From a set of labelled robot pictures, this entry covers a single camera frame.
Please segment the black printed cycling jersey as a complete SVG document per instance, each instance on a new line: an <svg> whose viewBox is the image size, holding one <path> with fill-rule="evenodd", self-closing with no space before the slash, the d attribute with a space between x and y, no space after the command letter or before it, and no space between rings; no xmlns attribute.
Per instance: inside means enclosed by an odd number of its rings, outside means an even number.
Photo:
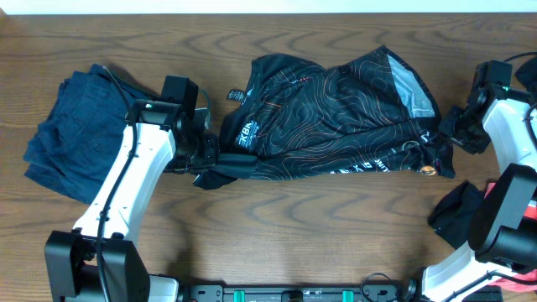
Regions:
<svg viewBox="0 0 537 302"><path fill-rule="evenodd" d="M222 122L216 164L195 179L204 190L320 174L456 174L434 97L386 47L331 68L265 55L252 62L246 88L229 97L240 105Z"/></svg>

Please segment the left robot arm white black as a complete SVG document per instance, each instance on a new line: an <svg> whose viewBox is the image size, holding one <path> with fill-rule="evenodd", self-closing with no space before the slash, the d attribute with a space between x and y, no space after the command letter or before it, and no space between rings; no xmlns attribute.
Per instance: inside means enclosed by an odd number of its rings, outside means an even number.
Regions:
<svg viewBox="0 0 537 302"><path fill-rule="evenodd" d="M138 100L128 108L117 157L96 198L69 232L53 231L44 256L55 301L186 301L172 277L151 274L138 250L143 217L164 172L216 162L209 107Z"/></svg>

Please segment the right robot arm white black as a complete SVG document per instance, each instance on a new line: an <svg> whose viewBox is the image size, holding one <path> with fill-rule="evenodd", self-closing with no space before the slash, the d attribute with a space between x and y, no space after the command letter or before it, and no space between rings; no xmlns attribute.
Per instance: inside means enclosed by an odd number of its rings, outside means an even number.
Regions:
<svg viewBox="0 0 537 302"><path fill-rule="evenodd" d="M536 102L527 92L491 90L481 118L493 143L499 179L472 218L468 239L409 285L410 301L462 301L499 279L523 284L536 269L536 222L525 216L536 198Z"/></svg>

